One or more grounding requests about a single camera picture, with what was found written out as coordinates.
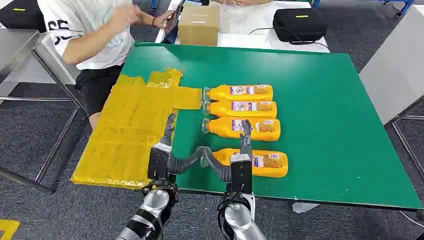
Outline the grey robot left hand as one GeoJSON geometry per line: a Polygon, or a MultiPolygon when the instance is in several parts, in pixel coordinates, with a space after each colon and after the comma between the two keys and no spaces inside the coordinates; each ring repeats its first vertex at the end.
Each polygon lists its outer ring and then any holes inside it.
{"type": "Polygon", "coordinates": [[[176,118],[175,113],[171,113],[166,120],[164,134],[159,141],[159,146],[167,152],[167,160],[165,166],[167,172],[170,174],[183,174],[191,165],[193,165],[198,159],[200,159],[204,152],[204,147],[199,146],[194,153],[187,158],[175,157],[172,153],[171,137],[174,131],[173,123],[176,118]]]}

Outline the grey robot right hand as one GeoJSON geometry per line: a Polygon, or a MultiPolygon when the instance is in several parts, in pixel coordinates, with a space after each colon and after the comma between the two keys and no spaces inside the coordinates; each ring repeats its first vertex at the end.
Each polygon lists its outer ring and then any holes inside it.
{"type": "Polygon", "coordinates": [[[233,152],[232,155],[226,158],[228,164],[223,164],[214,157],[209,147],[204,148],[200,162],[205,166],[211,167],[222,182],[247,186],[252,183],[252,126],[247,119],[242,120],[241,125],[243,133],[239,135],[240,150],[238,153],[233,152]]]}

